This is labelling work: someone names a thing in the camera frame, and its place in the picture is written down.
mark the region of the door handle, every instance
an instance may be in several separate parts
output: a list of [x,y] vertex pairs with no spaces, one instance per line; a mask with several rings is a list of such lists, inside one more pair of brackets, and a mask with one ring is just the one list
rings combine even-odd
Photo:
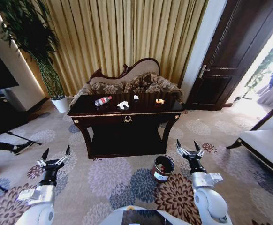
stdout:
[[210,71],[210,69],[205,69],[206,68],[206,64],[204,64],[202,67],[201,67],[201,71],[200,71],[200,74],[199,74],[199,77],[198,78],[202,78],[202,75],[204,73],[204,71]]

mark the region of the tv stand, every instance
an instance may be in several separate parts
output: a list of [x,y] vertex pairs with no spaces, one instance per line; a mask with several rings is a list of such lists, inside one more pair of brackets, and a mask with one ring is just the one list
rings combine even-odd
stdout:
[[18,112],[0,92],[0,134],[23,125],[25,112]]

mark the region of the door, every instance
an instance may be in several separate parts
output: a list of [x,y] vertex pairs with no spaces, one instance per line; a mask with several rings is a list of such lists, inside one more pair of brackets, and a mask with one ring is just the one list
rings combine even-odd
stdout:
[[228,0],[186,103],[220,110],[273,33],[273,0]]

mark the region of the gold curtain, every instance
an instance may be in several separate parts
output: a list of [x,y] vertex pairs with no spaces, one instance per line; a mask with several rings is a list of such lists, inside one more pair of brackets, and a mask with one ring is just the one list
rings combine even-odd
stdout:
[[144,57],[178,83],[207,0],[45,0],[60,41],[54,67],[67,95],[98,68],[118,76]]

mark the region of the white flower pot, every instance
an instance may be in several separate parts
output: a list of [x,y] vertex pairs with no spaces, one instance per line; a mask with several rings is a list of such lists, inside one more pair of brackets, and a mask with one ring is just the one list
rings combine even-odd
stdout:
[[60,113],[64,113],[68,110],[68,101],[67,101],[67,98],[62,98],[60,100],[52,100],[51,101],[53,102],[53,104],[55,105],[55,107],[57,108],[57,110],[60,112]]

